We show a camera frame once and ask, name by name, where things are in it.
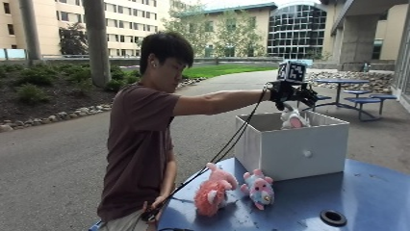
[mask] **orange plush toy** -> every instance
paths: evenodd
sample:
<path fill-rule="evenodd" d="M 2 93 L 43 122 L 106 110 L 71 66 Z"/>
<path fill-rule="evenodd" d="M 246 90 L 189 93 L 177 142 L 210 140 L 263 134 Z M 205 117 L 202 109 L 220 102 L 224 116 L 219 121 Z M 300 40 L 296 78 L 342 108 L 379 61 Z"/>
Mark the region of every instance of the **orange plush toy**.
<path fill-rule="evenodd" d="M 213 163 L 207 163 L 206 168 L 211 172 L 194 194 L 194 206 L 199 215 L 210 217 L 224 206 L 226 191 L 235 190 L 238 182 L 234 176 Z"/>

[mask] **white cardboard box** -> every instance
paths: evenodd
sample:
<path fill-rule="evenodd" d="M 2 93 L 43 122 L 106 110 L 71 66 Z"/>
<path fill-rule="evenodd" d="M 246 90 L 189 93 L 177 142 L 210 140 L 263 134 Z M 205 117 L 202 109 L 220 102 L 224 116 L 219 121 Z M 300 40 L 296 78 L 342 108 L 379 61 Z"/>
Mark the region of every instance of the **white cardboard box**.
<path fill-rule="evenodd" d="M 311 127 L 280 130 L 280 113 L 255 114 L 234 146 L 234 157 L 246 171 L 259 168 L 274 181 L 314 176 L 344 169 L 348 122 L 314 112 Z M 235 127 L 248 115 L 235 117 Z"/>

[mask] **man's arm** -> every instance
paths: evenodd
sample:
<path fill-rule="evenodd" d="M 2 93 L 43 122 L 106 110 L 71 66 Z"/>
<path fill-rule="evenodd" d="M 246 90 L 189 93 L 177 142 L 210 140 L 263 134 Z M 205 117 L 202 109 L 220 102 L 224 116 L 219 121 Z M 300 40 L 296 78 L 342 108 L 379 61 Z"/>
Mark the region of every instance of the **man's arm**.
<path fill-rule="evenodd" d="M 230 112 L 256 103 L 262 90 L 222 90 L 198 96 L 181 96 L 173 116 L 214 115 Z M 270 98 L 270 90 L 260 101 Z"/>
<path fill-rule="evenodd" d="M 167 163 L 166 163 L 159 196 L 166 197 L 174 191 L 175 177 L 177 177 L 177 162 L 175 162 L 174 151 L 173 149 L 170 149 L 167 151 Z"/>

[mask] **black hair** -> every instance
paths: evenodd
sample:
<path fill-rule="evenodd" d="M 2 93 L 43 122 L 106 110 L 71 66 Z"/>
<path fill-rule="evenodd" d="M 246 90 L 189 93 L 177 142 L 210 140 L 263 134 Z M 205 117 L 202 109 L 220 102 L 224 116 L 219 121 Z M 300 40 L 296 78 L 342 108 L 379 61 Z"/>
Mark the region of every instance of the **black hair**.
<path fill-rule="evenodd" d="M 175 58 L 187 67 L 193 64 L 193 49 L 187 40 L 177 32 L 157 32 L 147 35 L 141 44 L 139 73 L 143 74 L 150 54 L 163 64 L 167 58 Z"/>

